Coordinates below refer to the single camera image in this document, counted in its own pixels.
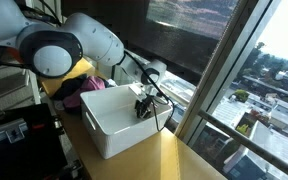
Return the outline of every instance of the wooden table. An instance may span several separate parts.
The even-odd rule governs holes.
[[[40,82],[51,96],[63,80],[81,73],[102,76],[85,60],[81,60],[65,78],[41,79]],[[225,179],[167,129],[105,160],[79,116],[61,111],[57,113],[63,119],[66,133],[86,172],[94,180]]]

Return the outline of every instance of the pink cloth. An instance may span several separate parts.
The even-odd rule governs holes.
[[[63,104],[65,108],[78,107],[81,105],[81,93],[100,89],[105,89],[103,80],[96,76],[89,76],[78,90],[63,100]]]

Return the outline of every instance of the white box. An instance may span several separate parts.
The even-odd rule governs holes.
[[[104,159],[157,133],[153,110],[147,119],[136,117],[136,96],[129,85],[85,92],[81,99],[83,123]],[[156,108],[160,129],[171,109],[169,105]]]

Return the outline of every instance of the sky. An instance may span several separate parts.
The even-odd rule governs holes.
[[[288,0],[281,0],[258,42],[264,42],[262,51],[288,59]]]

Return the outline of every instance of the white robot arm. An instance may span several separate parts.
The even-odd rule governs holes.
[[[61,27],[26,18],[13,0],[0,0],[0,46],[17,49],[34,73],[46,78],[64,76],[83,57],[107,66],[119,65],[141,82],[151,82],[125,53],[114,33],[91,17],[76,13]],[[166,65],[153,61],[144,65],[146,73],[159,84]]]

